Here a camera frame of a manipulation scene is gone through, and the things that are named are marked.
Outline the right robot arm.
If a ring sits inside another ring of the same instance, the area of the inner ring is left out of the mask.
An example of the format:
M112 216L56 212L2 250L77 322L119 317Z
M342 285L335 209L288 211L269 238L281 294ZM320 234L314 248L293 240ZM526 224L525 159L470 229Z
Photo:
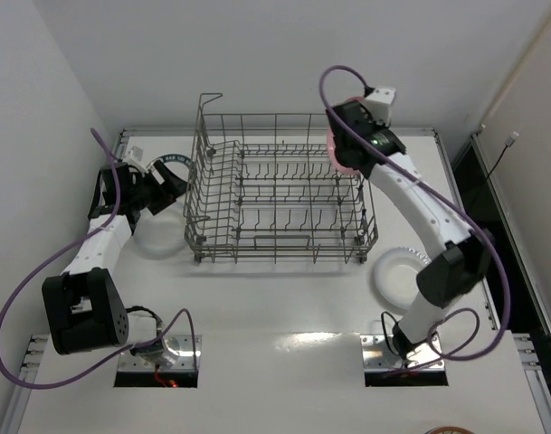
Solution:
M417 296L393 328L392 346L405 357L483 280L491 262L485 246L489 237L477 236L459 214L425 190L404 143L378 126L359 101L336 105L326 114L339 164L358 171L391 200L430 259L416 277Z

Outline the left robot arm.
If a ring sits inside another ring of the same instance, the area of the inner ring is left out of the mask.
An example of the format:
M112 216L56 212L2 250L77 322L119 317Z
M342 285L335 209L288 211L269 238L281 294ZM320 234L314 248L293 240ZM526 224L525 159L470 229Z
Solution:
M128 311L112 274L142 211L156 215L187 192L187 181L166 163L159 157L145 168L120 161L100 169L88 213L90 237L64 271L42 286L58 354L120 347L128 341Z

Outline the pink plastic plate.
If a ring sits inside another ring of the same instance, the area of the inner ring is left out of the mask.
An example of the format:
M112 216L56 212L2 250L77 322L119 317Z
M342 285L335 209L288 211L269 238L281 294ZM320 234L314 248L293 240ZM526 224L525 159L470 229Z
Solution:
M366 152L356 139L366 123L363 97L351 97L326 109L328 118L328 156L333 166L345 175L361 175Z

